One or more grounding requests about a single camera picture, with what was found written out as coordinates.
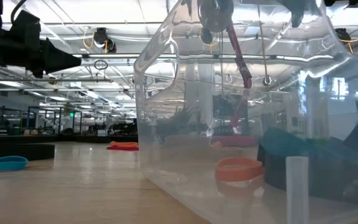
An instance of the clear plastic bin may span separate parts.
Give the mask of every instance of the clear plastic bin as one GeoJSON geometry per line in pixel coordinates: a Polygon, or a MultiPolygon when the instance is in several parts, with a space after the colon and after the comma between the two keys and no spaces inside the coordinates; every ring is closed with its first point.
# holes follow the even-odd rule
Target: clear plastic bin
{"type": "Polygon", "coordinates": [[[179,0],[136,61],[142,173],[211,223],[358,222],[358,56],[321,1],[231,2],[179,0]]]}

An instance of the ceiling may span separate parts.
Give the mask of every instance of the ceiling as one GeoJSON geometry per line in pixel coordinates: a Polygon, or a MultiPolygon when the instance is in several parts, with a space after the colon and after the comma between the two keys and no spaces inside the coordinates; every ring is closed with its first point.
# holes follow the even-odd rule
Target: ceiling
{"type": "MultiPolygon", "coordinates": [[[[108,35],[117,45],[116,58],[104,58],[108,64],[105,70],[95,68],[96,56],[84,58],[83,64],[77,68],[71,68],[60,72],[45,75],[44,78],[53,78],[55,83],[34,81],[30,73],[26,73],[19,67],[0,67],[0,77],[21,81],[20,85],[33,91],[30,94],[45,99],[46,96],[58,96],[65,100],[47,98],[47,102],[62,104],[68,101],[78,105],[88,105],[97,110],[105,110],[106,105],[112,103],[120,105],[124,115],[126,112],[134,115],[135,98],[133,77],[133,63],[137,56],[145,48],[148,41],[156,33],[168,12],[176,4],[177,0],[27,0],[22,9],[36,15],[42,21],[41,38],[49,38],[54,46],[71,54],[100,54],[104,56],[104,50],[92,44],[92,33],[97,27],[106,27],[108,35]]],[[[11,11],[19,0],[4,0],[4,14],[2,16],[3,28],[11,26],[11,11]]],[[[343,2],[328,8],[328,17],[335,28],[346,28],[353,39],[358,39],[358,8],[347,7],[343,2]]],[[[247,32],[239,38],[246,38],[247,32]]],[[[237,67],[234,64],[224,64],[224,73],[232,74],[236,79],[237,67]]],[[[273,73],[280,74],[288,70],[289,65],[277,64],[273,73]]],[[[170,86],[176,70],[175,56],[168,55],[160,58],[148,70],[147,73],[154,76],[150,83],[151,91],[160,91],[170,86]]],[[[253,64],[250,69],[254,73],[264,74],[262,64],[253,64]]],[[[0,83],[0,88],[18,88],[12,85],[0,83]]]]}

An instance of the transparent plastic container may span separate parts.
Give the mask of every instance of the transparent plastic container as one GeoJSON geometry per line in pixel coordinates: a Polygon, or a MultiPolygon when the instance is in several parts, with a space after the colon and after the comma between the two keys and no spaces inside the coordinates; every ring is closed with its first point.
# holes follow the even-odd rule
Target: transparent plastic container
{"type": "Polygon", "coordinates": [[[325,10],[179,0],[135,63],[142,173],[211,223],[358,222],[358,56],[325,10]]]}

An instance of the orange silicone ring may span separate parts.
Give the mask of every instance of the orange silicone ring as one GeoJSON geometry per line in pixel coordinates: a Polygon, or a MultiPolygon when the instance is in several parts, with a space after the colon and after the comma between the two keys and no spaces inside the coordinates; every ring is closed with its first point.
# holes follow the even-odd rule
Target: orange silicone ring
{"type": "Polygon", "coordinates": [[[264,173],[262,163],[245,157],[226,158],[216,164],[216,180],[238,182],[252,180],[264,173]]]}

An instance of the teal plastic object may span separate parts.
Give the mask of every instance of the teal plastic object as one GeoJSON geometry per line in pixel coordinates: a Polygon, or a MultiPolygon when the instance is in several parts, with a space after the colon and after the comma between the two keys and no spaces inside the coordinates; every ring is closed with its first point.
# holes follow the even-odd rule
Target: teal plastic object
{"type": "Polygon", "coordinates": [[[22,170],[29,161],[21,156],[6,156],[0,158],[0,170],[22,170]]]}

